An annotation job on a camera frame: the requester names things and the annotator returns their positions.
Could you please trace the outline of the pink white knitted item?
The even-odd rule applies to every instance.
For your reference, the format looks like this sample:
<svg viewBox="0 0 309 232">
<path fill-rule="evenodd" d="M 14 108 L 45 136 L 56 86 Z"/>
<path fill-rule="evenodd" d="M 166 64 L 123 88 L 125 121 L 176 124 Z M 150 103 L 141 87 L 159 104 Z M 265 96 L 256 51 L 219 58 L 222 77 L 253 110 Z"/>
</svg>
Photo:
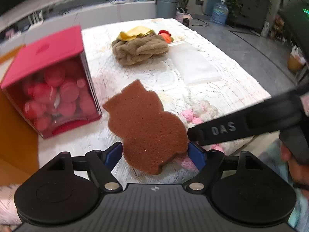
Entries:
<svg viewBox="0 0 309 232">
<path fill-rule="evenodd" d="M 186 130 L 196 125 L 208 122 L 218 116 L 218 109 L 208 101 L 202 100 L 194 103 L 189 109 L 179 113 L 179 119 L 184 124 Z M 197 172 L 197 168 L 187 154 L 182 154 L 175 158 L 175 162 L 186 170 Z"/>
</svg>

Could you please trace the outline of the brown owl-shaped sponge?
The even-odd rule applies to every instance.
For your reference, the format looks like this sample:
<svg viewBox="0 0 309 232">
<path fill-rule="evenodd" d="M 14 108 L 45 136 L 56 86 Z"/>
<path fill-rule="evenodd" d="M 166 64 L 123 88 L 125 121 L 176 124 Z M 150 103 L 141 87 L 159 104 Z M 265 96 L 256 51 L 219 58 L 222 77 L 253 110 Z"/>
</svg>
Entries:
<svg viewBox="0 0 309 232">
<path fill-rule="evenodd" d="M 188 137 L 182 121 L 163 108 L 154 91 L 135 80 L 104 105 L 108 128 L 123 140 L 123 155 L 133 168 L 158 175 L 177 155 L 186 153 Z"/>
</svg>

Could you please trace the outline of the person in striped shirt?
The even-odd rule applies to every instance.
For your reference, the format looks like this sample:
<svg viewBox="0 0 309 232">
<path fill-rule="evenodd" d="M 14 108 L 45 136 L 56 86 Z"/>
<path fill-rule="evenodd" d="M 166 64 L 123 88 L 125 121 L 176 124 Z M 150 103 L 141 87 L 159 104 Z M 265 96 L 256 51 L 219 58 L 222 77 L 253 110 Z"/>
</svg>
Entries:
<svg viewBox="0 0 309 232">
<path fill-rule="evenodd" d="M 308 137 L 299 127 L 283 131 L 259 159 L 293 187 L 296 205 L 288 223 L 308 231 Z"/>
</svg>

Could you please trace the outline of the orange white cardboard box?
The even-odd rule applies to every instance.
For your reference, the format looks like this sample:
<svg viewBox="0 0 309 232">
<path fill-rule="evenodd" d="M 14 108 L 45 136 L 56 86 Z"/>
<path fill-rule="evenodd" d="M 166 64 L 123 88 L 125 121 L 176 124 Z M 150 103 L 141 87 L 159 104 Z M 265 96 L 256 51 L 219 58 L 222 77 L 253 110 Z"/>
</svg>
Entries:
<svg viewBox="0 0 309 232">
<path fill-rule="evenodd" d="M 1 186 L 22 184 L 39 169 L 38 134 L 1 91 Z"/>
</svg>

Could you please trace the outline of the red transparent storage box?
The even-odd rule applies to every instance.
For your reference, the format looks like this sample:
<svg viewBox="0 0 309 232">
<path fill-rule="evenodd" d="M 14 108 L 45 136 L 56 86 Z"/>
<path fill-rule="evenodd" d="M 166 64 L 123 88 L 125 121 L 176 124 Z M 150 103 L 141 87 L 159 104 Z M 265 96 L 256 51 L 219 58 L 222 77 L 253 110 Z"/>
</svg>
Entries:
<svg viewBox="0 0 309 232">
<path fill-rule="evenodd" d="M 44 139 L 102 116 L 79 25 L 23 47 L 6 71 L 1 89 Z"/>
</svg>

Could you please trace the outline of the brown fluffy cloth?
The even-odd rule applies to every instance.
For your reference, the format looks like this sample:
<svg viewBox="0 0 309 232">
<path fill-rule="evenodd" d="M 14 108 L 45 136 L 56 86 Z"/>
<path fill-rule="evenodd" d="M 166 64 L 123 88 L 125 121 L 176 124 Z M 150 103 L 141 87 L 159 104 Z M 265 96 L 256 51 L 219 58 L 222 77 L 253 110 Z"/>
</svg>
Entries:
<svg viewBox="0 0 309 232">
<path fill-rule="evenodd" d="M 130 41 L 115 40 L 112 42 L 112 51 L 122 66 L 133 66 L 168 53 L 169 46 L 162 36 L 154 34 Z"/>
</svg>

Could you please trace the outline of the dark cabinet with vines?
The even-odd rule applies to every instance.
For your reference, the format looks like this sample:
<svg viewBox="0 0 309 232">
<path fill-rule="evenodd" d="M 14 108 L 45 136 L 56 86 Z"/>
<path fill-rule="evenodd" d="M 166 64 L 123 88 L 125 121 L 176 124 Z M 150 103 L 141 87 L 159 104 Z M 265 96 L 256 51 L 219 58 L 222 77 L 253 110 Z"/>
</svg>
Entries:
<svg viewBox="0 0 309 232">
<path fill-rule="evenodd" d="M 227 23 L 262 32 L 271 0 L 226 0 L 229 14 Z"/>
</svg>

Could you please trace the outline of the blue water jug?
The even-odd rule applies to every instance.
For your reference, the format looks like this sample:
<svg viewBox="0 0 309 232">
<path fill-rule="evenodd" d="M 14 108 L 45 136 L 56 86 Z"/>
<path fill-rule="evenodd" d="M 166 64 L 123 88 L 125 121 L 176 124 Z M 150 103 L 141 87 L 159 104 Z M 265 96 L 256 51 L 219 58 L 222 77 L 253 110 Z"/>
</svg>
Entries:
<svg viewBox="0 0 309 232">
<path fill-rule="evenodd" d="M 211 21 L 218 25 L 224 26 L 226 23 L 226 19 L 228 17 L 228 7 L 225 4 L 226 0 L 221 0 L 220 2 L 216 3 L 213 8 L 213 12 L 211 15 Z"/>
</svg>

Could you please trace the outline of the orange red crochet toy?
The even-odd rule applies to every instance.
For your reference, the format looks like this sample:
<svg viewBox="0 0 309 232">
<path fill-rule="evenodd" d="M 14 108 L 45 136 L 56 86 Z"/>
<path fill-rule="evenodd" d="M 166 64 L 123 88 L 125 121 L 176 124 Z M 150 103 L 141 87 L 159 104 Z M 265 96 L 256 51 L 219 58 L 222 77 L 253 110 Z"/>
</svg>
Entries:
<svg viewBox="0 0 309 232">
<path fill-rule="evenodd" d="M 170 44 L 174 41 L 172 38 L 172 35 L 167 30 L 160 30 L 158 33 L 159 36 L 161 36 L 166 43 Z"/>
</svg>

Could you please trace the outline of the yellow cloth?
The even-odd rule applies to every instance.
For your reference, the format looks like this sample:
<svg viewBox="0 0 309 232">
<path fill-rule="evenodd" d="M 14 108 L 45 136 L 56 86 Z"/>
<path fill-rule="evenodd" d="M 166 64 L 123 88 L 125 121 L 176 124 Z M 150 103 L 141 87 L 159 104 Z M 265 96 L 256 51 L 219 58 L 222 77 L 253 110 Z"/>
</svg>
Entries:
<svg viewBox="0 0 309 232">
<path fill-rule="evenodd" d="M 147 35 L 153 34 L 154 30 L 144 27 L 144 26 L 137 26 L 128 30 L 127 32 L 120 32 L 117 39 L 120 41 L 131 41 L 136 38 L 142 38 Z"/>
</svg>

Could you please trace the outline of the pink small heater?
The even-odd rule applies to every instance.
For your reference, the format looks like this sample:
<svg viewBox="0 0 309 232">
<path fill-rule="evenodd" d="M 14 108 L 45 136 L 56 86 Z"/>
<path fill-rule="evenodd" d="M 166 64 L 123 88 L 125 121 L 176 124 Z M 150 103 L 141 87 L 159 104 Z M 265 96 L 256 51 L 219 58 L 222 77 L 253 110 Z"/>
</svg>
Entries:
<svg viewBox="0 0 309 232">
<path fill-rule="evenodd" d="M 190 28 L 192 16 L 185 12 L 185 10 L 181 7 L 177 8 L 175 19 L 185 25 L 186 27 Z"/>
</svg>

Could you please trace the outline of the grey tv console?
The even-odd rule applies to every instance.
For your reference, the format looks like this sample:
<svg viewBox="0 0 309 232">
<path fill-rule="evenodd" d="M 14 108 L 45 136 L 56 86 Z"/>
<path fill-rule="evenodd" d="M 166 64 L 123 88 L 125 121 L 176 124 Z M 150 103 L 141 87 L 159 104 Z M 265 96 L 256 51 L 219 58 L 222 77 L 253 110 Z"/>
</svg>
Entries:
<svg viewBox="0 0 309 232">
<path fill-rule="evenodd" d="M 29 44 L 40 38 L 64 30 L 74 25 L 82 29 L 123 21 L 153 19 L 156 16 L 154 1 L 132 3 L 104 3 L 72 10 L 64 15 L 45 19 L 30 30 L 15 35 L 1 43 L 1 54 L 17 48 L 21 44 Z"/>
</svg>

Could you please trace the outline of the white wifi router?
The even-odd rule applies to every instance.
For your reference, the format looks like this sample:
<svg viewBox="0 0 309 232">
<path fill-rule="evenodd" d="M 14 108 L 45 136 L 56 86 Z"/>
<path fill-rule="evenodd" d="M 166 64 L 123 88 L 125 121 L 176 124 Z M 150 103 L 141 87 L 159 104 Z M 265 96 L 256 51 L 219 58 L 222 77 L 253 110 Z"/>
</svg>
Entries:
<svg viewBox="0 0 309 232">
<path fill-rule="evenodd" d="M 33 12 L 28 15 L 30 27 L 36 27 L 43 23 L 43 9 Z"/>
</svg>

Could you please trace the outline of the grey-green trash bin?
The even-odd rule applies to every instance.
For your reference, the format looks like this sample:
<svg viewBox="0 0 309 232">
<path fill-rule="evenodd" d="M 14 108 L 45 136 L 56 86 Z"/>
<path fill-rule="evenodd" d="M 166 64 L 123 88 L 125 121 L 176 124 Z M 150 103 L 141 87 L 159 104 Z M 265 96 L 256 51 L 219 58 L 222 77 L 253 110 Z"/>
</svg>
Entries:
<svg viewBox="0 0 309 232">
<path fill-rule="evenodd" d="M 175 19 L 178 0 L 156 0 L 157 18 Z"/>
</svg>

